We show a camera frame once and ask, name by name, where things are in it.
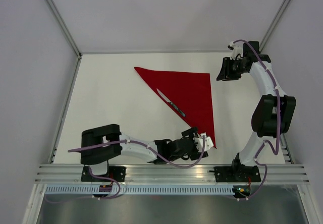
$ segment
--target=metal frame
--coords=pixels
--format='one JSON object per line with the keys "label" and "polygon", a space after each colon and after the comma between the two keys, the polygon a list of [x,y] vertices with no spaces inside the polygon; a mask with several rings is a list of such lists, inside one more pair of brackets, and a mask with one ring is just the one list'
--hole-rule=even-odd
{"label": "metal frame", "polygon": [[[60,121],[56,128],[55,138],[53,140],[52,153],[48,162],[52,162],[55,156],[56,147],[62,132],[64,119],[68,110],[69,102],[72,96],[75,80],[77,77],[78,69],[80,66],[82,53],[77,47],[72,35],[70,34],[64,20],[62,19],[57,7],[53,0],[45,0],[47,6],[59,24],[67,42],[77,56],[77,63],[75,72],[69,85],[64,107],[62,109]],[[279,23],[286,8],[291,0],[284,0],[278,9],[273,21],[271,22],[267,32],[265,33],[261,43],[260,50],[266,46],[269,38],[271,37],[274,29]],[[145,53],[163,52],[163,51],[146,51]],[[139,53],[139,52],[111,52],[111,53]],[[310,224],[322,223],[320,213],[318,211],[315,200],[312,197],[309,180],[305,168],[301,164],[293,164],[290,150],[288,148],[285,136],[281,137],[282,151],[284,154],[286,164],[269,164],[268,176],[265,185],[297,185],[300,193],[300,198],[303,203],[308,221]],[[124,165],[126,170],[125,182],[131,186],[147,185],[157,186],[162,184],[167,186],[169,184],[182,186],[197,186],[197,188],[205,188],[209,186],[221,187],[223,184],[216,182],[214,173],[210,173],[213,167],[218,165],[197,165],[191,169],[176,169],[169,165]],[[80,182],[83,166],[80,164],[42,164],[35,176],[35,185],[27,206],[23,223],[37,223],[38,215],[40,212],[41,204],[45,191],[48,189],[47,185],[60,184],[65,186],[80,186],[85,187],[91,183]],[[264,168],[260,167],[260,174],[263,176]],[[227,185],[238,185],[243,183],[226,183]]]}

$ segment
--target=gray floor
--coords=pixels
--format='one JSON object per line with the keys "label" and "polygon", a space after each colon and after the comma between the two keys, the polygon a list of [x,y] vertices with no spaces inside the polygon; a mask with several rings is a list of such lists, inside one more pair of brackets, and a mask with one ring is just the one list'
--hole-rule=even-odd
{"label": "gray floor", "polygon": [[[76,195],[48,195],[50,200]],[[298,193],[293,189],[263,187],[251,200],[237,202],[224,196],[124,195],[113,200],[81,199],[63,204],[44,203],[42,224],[305,224]]]}

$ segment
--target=red triangular cloth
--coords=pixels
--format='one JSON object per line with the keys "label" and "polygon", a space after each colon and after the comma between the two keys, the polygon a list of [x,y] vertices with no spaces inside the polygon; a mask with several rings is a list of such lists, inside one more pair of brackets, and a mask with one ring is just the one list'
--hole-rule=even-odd
{"label": "red triangular cloth", "polygon": [[[155,71],[135,67],[148,86],[190,127],[197,127],[199,133],[211,137],[214,147],[214,121],[210,74],[173,71]],[[166,102],[161,91],[185,116]]]}

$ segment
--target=white table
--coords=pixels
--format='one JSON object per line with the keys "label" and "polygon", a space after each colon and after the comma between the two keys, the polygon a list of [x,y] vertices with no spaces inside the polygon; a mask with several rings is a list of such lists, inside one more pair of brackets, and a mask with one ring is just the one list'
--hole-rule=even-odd
{"label": "white table", "polygon": [[[190,128],[141,79],[135,66],[210,73],[217,149],[212,148],[209,157],[200,164],[231,163],[251,135],[251,117],[260,95],[249,74],[239,81],[216,81],[222,58],[228,55],[219,52],[83,55],[54,163],[80,163],[80,154],[67,150],[81,147],[81,133],[87,129],[115,123],[125,134],[150,141],[175,140]],[[259,161],[285,163],[282,151],[274,156],[269,148]],[[109,163],[145,162],[118,156]],[[176,163],[191,161],[180,159]]]}

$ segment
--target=knife blade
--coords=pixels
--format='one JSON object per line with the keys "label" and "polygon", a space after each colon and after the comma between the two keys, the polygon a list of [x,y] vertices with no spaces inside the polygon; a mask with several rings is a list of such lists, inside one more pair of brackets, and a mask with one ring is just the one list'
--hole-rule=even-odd
{"label": "knife blade", "polygon": [[182,117],[185,117],[186,115],[180,110],[178,109],[178,107],[171,102],[170,99],[168,99],[159,89],[157,89],[158,94],[167,102],[169,103]]}

